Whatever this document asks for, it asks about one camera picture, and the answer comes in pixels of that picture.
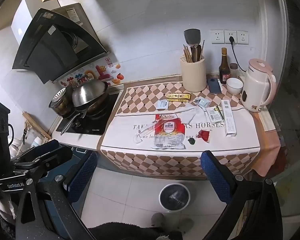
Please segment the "person's dark trouser legs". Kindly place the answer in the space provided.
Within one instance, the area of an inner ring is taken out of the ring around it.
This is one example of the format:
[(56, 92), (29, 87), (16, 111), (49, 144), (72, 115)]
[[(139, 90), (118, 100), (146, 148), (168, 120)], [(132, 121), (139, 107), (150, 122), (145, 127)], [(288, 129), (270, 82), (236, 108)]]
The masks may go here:
[(95, 239), (183, 239), (180, 231), (168, 232), (162, 227), (142, 228), (119, 222), (104, 223), (89, 231)]

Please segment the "grey fluffy right slipper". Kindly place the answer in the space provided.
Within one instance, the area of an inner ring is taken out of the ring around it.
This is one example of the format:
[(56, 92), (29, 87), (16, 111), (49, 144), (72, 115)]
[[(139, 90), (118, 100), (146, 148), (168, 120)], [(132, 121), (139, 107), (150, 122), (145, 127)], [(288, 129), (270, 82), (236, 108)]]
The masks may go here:
[(179, 223), (179, 230), (183, 233), (190, 231), (194, 226), (194, 221), (190, 218), (184, 218)]

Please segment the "yellow brown seasoning box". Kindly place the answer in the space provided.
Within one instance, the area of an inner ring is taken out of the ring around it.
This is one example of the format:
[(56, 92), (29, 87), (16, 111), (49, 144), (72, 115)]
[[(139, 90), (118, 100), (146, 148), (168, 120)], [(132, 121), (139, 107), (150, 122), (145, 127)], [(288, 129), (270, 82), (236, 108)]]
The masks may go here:
[(166, 95), (166, 100), (169, 102), (189, 102), (191, 94), (189, 93), (169, 93)]

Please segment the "checkered white tablecloth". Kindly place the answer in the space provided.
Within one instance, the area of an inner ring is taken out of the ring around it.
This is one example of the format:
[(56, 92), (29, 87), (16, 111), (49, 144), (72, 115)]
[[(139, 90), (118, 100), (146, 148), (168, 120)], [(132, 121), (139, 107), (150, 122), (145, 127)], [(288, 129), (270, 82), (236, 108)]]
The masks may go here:
[[(184, 92), (175, 77), (125, 85), (98, 152), (122, 170), (152, 177), (203, 178), (200, 156), (206, 150), (234, 174), (254, 170), (263, 177), (269, 172), (280, 149), (275, 128), (265, 128), (260, 114), (247, 111), (225, 87), (220, 94), (205, 89), (192, 93), (188, 103), (170, 102), (168, 109), (157, 109), (168, 94)], [(236, 134), (228, 133), (224, 121), (211, 122), (196, 99), (207, 99), (215, 108), (228, 101)]]

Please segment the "small brown lid jar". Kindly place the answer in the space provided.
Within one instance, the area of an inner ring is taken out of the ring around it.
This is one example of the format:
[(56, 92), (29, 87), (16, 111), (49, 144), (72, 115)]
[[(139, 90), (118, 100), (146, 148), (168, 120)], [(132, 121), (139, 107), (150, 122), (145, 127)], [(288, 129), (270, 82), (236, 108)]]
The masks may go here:
[(238, 78), (238, 64), (230, 63), (229, 68), (231, 78)]

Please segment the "beige utensil holder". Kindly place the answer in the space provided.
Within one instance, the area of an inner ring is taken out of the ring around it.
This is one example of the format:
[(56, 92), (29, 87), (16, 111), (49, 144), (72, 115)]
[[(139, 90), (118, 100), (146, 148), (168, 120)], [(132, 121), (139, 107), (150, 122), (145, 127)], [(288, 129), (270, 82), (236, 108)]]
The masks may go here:
[(189, 92), (200, 92), (207, 86), (205, 59), (188, 63), (183, 56), (180, 58), (181, 76), (184, 88)]

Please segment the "white label packet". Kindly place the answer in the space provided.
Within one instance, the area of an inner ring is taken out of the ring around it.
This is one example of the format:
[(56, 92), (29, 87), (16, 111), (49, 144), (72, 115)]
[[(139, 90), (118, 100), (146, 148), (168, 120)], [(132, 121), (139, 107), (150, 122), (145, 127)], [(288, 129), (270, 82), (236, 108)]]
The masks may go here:
[(206, 112), (212, 124), (216, 124), (224, 121), (224, 118), (218, 106), (207, 107)]

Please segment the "pink white electric kettle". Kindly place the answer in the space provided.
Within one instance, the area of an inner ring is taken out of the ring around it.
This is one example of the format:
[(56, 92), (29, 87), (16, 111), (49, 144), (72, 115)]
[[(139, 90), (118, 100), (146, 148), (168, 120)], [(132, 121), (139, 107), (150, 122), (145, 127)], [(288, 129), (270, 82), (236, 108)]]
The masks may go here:
[(242, 105), (251, 112), (260, 112), (274, 100), (276, 89), (276, 77), (270, 64), (261, 59), (250, 59), (241, 95)]

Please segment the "green wrapper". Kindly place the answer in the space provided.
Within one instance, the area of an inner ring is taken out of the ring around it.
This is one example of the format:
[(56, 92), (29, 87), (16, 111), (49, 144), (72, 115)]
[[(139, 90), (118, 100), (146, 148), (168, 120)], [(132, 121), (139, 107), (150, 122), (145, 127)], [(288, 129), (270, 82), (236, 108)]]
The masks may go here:
[(194, 138), (189, 138), (188, 139), (188, 142), (191, 144), (191, 145), (194, 145), (196, 143), (195, 139)]

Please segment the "long white carton box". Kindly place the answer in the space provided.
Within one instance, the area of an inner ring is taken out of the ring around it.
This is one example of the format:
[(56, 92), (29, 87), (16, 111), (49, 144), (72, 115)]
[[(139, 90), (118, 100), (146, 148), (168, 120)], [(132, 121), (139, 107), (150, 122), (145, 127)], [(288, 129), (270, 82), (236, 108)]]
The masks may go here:
[(235, 137), (237, 129), (235, 125), (234, 115), (229, 100), (221, 100), (221, 106), (224, 116), (225, 136)]

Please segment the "black spatula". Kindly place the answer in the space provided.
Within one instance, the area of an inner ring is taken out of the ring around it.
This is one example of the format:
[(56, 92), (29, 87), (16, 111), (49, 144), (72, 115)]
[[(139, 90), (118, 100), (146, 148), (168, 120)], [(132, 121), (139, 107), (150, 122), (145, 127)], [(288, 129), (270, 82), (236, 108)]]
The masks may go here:
[(184, 31), (186, 43), (191, 47), (196, 47), (201, 42), (201, 32), (199, 29), (186, 29)]

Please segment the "black induction cooktop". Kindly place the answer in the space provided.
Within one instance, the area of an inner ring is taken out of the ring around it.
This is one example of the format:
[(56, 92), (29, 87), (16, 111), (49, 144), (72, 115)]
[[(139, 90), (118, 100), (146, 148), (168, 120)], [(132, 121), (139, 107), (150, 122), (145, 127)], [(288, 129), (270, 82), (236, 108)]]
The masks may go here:
[(106, 124), (110, 118), (111, 112), (119, 98), (120, 90), (114, 90), (109, 93), (107, 104), (104, 108), (94, 114), (86, 114), (82, 119), (79, 116), (75, 118), (67, 133), (102, 135), (106, 130)]

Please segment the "white wall socket strip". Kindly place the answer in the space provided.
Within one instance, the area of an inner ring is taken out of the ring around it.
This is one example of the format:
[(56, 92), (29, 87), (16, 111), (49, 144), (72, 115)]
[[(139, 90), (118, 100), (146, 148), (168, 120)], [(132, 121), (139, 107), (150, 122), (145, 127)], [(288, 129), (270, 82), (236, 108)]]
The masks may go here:
[(230, 44), (230, 38), (234, 39), (234, 44), (248, 45), (249, 33), (239, 30), (211, 30), (210, 40), (212, 44)]

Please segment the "small white blue sachet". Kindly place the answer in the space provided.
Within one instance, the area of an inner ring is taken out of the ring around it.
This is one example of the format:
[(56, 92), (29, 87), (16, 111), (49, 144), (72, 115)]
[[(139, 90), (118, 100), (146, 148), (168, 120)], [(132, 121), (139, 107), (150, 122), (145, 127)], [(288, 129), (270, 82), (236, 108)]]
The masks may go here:
[(156, 104), (156, 109), (157, 110), (166, 110), (168, 109), (169, 102), (164, 99), (164, 100), (158, 100)]

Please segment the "white round trash bin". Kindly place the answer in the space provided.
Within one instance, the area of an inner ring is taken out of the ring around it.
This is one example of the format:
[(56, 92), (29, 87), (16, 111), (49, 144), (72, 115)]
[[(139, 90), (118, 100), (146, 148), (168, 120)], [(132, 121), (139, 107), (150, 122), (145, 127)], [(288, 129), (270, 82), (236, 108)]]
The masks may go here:
[(189, 189), (181, 183), (172, 183), (164, 186), (159, 193), (159, 204), (167, 212), (180, 212), (191, 201)]

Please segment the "red wrapper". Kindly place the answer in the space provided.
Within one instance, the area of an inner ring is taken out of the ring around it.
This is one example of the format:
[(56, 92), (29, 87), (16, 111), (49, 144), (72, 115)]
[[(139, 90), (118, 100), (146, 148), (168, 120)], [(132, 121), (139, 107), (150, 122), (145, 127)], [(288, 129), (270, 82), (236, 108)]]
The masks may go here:
[(201, 138), (205, 142), (210, 142), (210, 136), (211, 136), (211, 130), (210, 129), (201, 129), (198, 134), (196, 135), (196, 138)]

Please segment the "wooden chopsticks bundle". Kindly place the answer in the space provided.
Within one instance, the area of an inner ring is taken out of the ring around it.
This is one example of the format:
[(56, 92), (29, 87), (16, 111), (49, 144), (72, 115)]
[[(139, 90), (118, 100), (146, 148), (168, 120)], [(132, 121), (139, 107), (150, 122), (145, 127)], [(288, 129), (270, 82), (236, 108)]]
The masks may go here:
[(190, 49), (187, 46), (184, 46), (184, 57), (187, 63), (195, 63), (202, 60), (203, 51), (204, 51), (205, 40), (202, 44), (199, 44), (196, 47), (191, 47)]

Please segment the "grey fluffy left slipper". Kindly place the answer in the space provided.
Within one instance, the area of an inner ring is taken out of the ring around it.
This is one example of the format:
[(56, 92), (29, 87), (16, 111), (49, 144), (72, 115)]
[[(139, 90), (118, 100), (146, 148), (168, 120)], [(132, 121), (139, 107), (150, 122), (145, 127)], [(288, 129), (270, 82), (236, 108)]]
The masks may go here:
[(155, 213), (151, 217), (151, 226), (152, 227), (161, 227), (163, 228), (166, 224), (165, 216), (162, 213)]

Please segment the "colourful wall sticker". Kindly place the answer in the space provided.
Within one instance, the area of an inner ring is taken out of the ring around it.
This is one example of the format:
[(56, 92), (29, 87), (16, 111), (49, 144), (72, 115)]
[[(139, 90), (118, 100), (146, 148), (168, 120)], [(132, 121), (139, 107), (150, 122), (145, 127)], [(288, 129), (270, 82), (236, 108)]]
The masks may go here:
[(123, 74), (122, 65), (115, 59), (108, 55), (102, 59), (89, 63), (70, 74), (66, 74), (57, 81), (62, 87), (68, 85), (77, 86), (81, 83), (90, 80), (101, 80), (106, 82), (109, 86), (123, 83), (125, 76)]

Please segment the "white ceramic bowl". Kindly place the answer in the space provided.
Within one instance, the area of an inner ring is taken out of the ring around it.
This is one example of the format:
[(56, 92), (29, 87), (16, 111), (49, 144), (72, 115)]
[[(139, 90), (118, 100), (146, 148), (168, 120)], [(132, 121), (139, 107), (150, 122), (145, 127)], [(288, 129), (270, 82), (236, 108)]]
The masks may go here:
[(227, 79), (226, 87), (230, 94), (239, 95), (243, 89), (243, 82), (238, 78), (231, 77)]

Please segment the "grey foil sachet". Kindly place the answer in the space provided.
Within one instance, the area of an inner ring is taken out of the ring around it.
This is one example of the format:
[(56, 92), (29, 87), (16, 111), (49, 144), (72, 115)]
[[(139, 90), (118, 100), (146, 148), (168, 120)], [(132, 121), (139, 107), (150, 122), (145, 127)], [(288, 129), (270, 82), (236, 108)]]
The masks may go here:
[(199, 96), (193, 100), (193, 103), (205, 111), (207, 107), (209, 107), (211, 101), (207, 98)]

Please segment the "grey fluffy slipper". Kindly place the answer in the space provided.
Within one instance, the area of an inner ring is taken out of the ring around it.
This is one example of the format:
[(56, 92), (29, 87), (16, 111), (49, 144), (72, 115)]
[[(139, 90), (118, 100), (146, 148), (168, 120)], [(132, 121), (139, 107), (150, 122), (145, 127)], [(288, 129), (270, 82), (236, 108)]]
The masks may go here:
[(179, 230), (183, 233), (190, 231), (194, 226), (194, 221), (190, 218), (184, 218), (179, 223)]
[(166, 224), (165, 216), (162, 213), (155, 213), (151, 217), (151, 226), (152, 227), (161, 227), (163, 228)]

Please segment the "clear plastic wrapper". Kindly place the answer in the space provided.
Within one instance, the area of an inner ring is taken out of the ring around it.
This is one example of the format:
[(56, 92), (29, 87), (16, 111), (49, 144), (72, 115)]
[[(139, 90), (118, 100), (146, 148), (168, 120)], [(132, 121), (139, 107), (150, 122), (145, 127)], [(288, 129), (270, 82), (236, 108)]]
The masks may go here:
[(150, 124), (147, 124), (140, 128), (137, 133), (134, 135), (133, 140), (136, 144), (139, 144), (142, 142), (143, 137), (149, 135), (151, 132), (155, 130), (155, 128), (158, 126), (158, 122), (152, 122)]

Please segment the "dark blue smartphone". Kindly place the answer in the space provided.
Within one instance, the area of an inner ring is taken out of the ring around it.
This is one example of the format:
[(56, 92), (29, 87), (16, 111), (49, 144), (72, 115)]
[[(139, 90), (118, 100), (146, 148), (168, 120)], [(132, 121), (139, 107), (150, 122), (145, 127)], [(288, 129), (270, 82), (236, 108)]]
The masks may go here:
[(219, 82), (217, 78), (209, 78), (207, 80), (207, 84), (209, 87), (210, 94), (221, 94), (222, 90), (220, 88)]

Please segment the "red white sugar bag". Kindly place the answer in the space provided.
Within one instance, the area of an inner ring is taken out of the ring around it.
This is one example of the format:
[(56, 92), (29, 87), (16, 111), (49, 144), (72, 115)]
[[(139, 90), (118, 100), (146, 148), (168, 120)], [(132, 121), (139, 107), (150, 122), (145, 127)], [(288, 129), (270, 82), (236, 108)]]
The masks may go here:
[(153, 148), (156, 150), (184, 150), (185, 125), (176, 114), (157, 114)]

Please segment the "steel wok with lid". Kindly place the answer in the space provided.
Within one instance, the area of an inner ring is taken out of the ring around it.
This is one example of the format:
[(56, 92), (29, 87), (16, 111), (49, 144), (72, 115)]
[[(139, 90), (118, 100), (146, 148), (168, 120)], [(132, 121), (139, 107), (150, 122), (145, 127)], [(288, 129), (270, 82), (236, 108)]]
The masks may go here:
[(72, 103), (76, 114), (62, 129), (61, 135), (67, 132), (72, 124), (86, 115), (93, 116), (103, 111), (109, 103), (108, 83), (101, 80), (91, 80), (80, 84), (72, 93)]

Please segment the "wooden rolling pin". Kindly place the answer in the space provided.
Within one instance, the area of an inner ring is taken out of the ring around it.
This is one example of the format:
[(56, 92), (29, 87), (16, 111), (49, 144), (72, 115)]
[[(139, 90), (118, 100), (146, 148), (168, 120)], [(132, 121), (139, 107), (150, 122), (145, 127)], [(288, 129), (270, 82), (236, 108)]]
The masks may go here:
[(49, 139), (49, 140), (52, 139), (51, 135), (49, 135), (45, 130), (43, 130), (41, 128), (41, 126), (36, 123), (36, 121), (31, 117), (31, 115), (29, 113), (23, 112), (23, 117), (30, 124), (30, 126), (32, 128), (34, 128), (38, 133), (40, 133), (46, 139)]

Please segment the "black range hood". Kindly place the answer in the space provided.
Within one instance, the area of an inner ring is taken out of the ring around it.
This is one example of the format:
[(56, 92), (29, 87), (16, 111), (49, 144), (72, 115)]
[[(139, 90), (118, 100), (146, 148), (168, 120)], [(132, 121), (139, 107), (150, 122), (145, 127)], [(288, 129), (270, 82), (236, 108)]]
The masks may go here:
[(108, 53), (80, 3), (40, 8), (21, 39), (12, 68), (32, 71), (47, 83)]

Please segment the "dark soy sauce bottle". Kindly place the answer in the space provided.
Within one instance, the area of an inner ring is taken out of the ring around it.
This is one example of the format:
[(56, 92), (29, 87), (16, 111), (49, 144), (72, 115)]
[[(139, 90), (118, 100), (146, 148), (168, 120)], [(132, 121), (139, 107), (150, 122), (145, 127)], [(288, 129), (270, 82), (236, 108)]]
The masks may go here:
[(221, 65), (219, 66), (219, 80), (221, 84), (226, 84), (227, 80), (231, 76), (229, 64), (228, 64), (228, 54), (225, 47), (222, 48), (222, 60)]

